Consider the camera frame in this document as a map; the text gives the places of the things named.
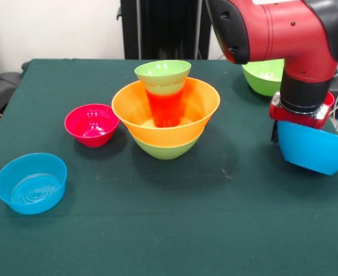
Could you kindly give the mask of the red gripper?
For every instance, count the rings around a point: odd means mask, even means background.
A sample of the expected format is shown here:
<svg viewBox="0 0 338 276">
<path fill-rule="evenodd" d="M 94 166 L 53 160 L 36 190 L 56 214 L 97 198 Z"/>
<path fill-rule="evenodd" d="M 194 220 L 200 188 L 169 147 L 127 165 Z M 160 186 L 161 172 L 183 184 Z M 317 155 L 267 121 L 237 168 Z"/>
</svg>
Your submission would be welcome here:
<svg viewBox="0 0 338 276">
<path fill-rule="evenodd" d="M 271 141 L 278 143 L 278 122 L 289 121 L 299 125 L 311 128 L 322 129 L 329 117 L 332 107 L 332 93 L 329 91 L 324 103 L 318 109 L 310 114 L 293 113 L 282 106 L 280 102 L 280 92 L 277 91 L 271 99 L 269 105 L 269 116 L 274 119 Z"/>
</svg>

